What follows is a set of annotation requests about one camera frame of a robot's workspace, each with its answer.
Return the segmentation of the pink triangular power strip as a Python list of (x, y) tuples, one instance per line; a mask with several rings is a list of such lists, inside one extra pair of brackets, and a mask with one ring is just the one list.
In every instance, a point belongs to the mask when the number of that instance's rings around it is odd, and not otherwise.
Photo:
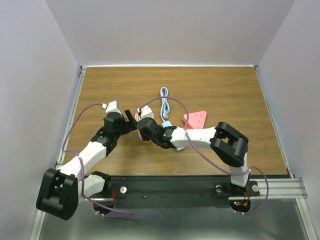
[(207, 117), (207, 112), (205, 110), (190, 112), (188, 114), (188, 129), (203, 129), (205, 126), (205, 121)]

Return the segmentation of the pink round power strip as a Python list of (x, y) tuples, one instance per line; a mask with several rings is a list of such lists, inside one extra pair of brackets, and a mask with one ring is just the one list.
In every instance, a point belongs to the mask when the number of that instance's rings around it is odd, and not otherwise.
[(150, 143), (150, 142), (151, 142), (150, 139), (149, 139), (149, 140), (145, 139), (140, 132), (138, 132), (138, 136), (139, 136), (140, 140), (141, 140), (143, 143)]

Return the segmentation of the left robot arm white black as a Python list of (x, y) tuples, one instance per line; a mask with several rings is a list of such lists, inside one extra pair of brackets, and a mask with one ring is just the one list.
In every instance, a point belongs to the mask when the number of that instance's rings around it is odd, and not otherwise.
[(106, 158), (117, 146), (120, 136), (137, 129), (137, 121), (129, 110), (121, 114), (111, 111), (87, 146), (67, 164), (44, 172), (36, 208), (63, 220), (70, 219), (79, 203), (94, 194), (106, 197), (111, 193), (108, 177), (100, 173), (85, 176), (99, 161)]

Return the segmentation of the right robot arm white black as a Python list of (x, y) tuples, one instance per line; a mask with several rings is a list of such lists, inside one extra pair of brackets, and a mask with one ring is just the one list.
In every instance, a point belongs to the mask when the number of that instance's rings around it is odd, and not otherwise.
[(177, 126), (163, 127), (152, 118), (137, 123), (142, 137), (163, 149), (192, 147), (211, 149), (220, 160), (229, 166), (230, 189), (235, 195), (248, 190), (250, 170), (247, 165), (249, 139), (226, 122), (203, 129), (184, 129)]

